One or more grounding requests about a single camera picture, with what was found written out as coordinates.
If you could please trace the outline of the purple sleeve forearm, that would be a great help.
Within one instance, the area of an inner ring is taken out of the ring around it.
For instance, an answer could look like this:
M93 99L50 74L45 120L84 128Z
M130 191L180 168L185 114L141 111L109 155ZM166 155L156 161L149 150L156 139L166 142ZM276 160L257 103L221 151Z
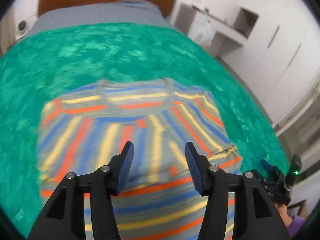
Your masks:
M304 218L299 217L297 215L293 216L291 223L287 227L289 235L291 237L294 236L300 230L300 228L304 225L304 223L305 223Z

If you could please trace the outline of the person's right hand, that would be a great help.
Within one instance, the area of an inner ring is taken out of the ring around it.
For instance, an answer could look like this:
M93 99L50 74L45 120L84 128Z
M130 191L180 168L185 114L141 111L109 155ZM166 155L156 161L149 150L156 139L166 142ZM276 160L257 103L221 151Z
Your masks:
M276 207L276 210L280 214L284 224L288 228L290 226L290 224L292 223L293 218L288 215L287 206L284 204L278 204L278 203L274 203L274 205Z

